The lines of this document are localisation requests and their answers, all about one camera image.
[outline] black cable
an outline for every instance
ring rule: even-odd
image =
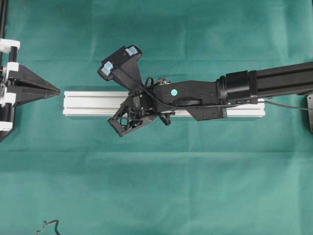
[[[56,235],[60,235],[60,233],[59,233],[59,231],[58,231],[58,224],[59,224],[59,221],[58,221],[57,219],[56,219],[56,220],[52,220],[52,221],[50,221],[49,223],[47,223],[47,221],[44,221],[44,222],[43,222],[43,227],[42,227],[40,230],[36,231],[35,235],[38,235],[39,233],[43,232],[44,229],[45,229],[45,226],[49,226],[50,224],[53,224],[53,223],[55,223],[55,226],[54,226],[54,232],[55,232],[55,234],[56,234]]]
[[[274,103],[274,102],[271,102],[271,101],[258,101],[258,103],[271,104],[271,105],[275,105],[275,106],[286,108],[286,109],[298,109],[298,110],[305,110],[305,111],[313,111],[313,109],[310,109],[310,108],[289,106],[289,105]]]
[[[170,105],[166,104],[163,101],[157,99],[150,91],[148,91],[145,87],[143,87],[139,82],[137,82],[135,79],[133,79],[125,70],[123,70],[119,65],[116,63],[113,63],[114,66],[116,66],[118,69],[120,69],[126,76],[128,76],[131,80],[133,80],[148,96],[150,96],[152,99],[154,99],[156,102],[174,109],[190,109],[190,108],[213,108],[213,107],[222,107],[222,108],[232,108],[237,107],[240,105],[245,105],[246,103],[242,104],[212,104],[212,105],[189,105],[189,106],[176,106],[176,105]]]

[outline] green cloth surface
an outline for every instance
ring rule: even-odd
[[[313,233],[306,112],[156,120],[123,138],[106,117],[62,114],[64,91],[123,90],[96,72],[123,45],[143,51],[142,78],[173,82],[312,61],[311,0],[9,0],[5,37],[62,94],[18,107],[0,143],[0,234],[53,219],[63,235]]]

